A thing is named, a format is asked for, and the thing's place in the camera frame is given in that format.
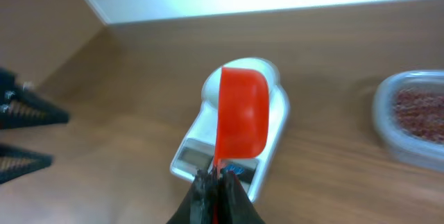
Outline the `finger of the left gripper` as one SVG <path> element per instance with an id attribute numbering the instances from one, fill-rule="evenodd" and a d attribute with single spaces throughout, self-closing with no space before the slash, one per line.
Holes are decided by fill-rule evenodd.
<path id="1" fill-rule="evenodd" d="M 1 144 L 1 184 L 50 167 L 51 155 Z"/>
<path id="2" fill-rule="evenodd" d="M 1 68 L 1 129 L 27 128 L 69 122 L 69 113 L 40 98 Z"/>

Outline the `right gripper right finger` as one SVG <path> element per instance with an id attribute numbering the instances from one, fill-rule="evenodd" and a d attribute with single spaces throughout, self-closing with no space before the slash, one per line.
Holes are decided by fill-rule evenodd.
<path id="1" fill-rule="evenodd" d="M 265 224 L 232 171 L 221 170 L 218 190 L 218 224 Z"/>

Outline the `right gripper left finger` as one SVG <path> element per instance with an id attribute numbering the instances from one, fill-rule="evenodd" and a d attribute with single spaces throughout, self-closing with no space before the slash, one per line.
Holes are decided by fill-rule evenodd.
<path id="1" fill-rule="evenodd" d="M 216 172 L 199 170 L 186 196 L 167 224 L 213 224 L 218 196 Z"/>

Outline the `orange measuring scoop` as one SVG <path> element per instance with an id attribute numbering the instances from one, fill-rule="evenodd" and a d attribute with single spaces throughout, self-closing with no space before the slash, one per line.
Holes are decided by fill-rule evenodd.
<path id="1" fill-rule="evenodd" d="M 227 170 L 223 162 L 231 159 L 251 159 L 265 148 L 268 135 L 269 94 L 267 83 L 246 85 L 239 92 L 229 92 L 236 87 L 220 85 L 214 170 L 221 178 Z M 217 206 L 214 210 L 217 221 Z"/>

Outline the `white digital kitchen scale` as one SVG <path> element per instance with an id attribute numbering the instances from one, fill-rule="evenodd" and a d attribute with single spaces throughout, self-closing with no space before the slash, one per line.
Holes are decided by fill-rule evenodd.
<path id="1" fill-rule="evenodd" d="M 171 173 L 191 182 L 199 170 L 232 171 L 255 202 L 290 110 L 277 67 L 263 58 L 230 61 L 207 78 L 201 98 Z"/>

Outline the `white round bowl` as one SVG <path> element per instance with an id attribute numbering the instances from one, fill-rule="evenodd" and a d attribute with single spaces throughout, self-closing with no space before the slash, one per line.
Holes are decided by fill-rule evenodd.
<path id="1" fill-rule="evenodd" d="M 229 89 L 229 92 L 239 92 L 245 89 L 246 85 L 256 85 L 257 83 L 267 83 L 268 94 L 270 95 L 274 87 L 280 83 L 280 73 L 278 68 L 269 60 L 248 57 L 232 60 L 223 64 L 213 71 L 204 82 L 201 96 L 202 101 L 206 101 L 212 107 L 218 109 L 220 85 L 225 91 L 225 86 L 235 86 L 236 89 Z"/>

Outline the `clear plastic container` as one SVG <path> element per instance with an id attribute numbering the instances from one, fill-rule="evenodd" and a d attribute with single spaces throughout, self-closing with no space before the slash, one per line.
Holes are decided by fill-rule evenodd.
<path id="1" fill-rule="evenodd" d="M 385 79 L 372 106 L 373 124 L 398 161 L 443 171 L 443 71 L 405 71 Z"/>

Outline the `red beans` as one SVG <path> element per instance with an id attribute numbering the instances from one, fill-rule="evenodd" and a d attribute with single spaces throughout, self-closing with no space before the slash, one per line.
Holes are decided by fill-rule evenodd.
<path id="1" fill-rule="evenodd" d="M 395 120 L 407 134 L 443 144 L 443 94 L 402 89 L 395 95 Z"/>

